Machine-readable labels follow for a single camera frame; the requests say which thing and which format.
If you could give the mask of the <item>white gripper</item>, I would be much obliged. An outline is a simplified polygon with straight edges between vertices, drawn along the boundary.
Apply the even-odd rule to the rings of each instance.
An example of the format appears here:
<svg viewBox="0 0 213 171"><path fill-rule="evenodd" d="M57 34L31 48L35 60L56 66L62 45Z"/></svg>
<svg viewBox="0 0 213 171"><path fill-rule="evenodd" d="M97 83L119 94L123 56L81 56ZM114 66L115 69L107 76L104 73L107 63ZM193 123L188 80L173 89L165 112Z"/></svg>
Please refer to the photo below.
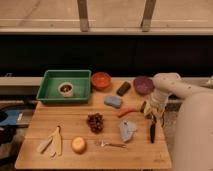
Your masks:
<svg viewBox="0 0 213 171"><path fill-rule="evenodd" d="M156 115L162 115L167 105L167 94L155 89L150 95L150 105Z"/></svg>

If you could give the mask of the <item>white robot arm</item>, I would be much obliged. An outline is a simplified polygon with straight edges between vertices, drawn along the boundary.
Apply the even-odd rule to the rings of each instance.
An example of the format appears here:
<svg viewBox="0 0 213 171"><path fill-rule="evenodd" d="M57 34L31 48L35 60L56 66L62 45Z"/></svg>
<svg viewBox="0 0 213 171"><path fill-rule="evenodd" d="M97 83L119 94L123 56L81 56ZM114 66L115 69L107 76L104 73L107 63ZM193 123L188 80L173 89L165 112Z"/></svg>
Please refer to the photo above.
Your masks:
<svg viewBox="0 0 213 171"><path fill-rule="evenodd" d="M172 171L213 171L213 89L183 82L177 73L158 73L152 80L152 106L162 109L170 95L183 100L176 122Z"/></svg>

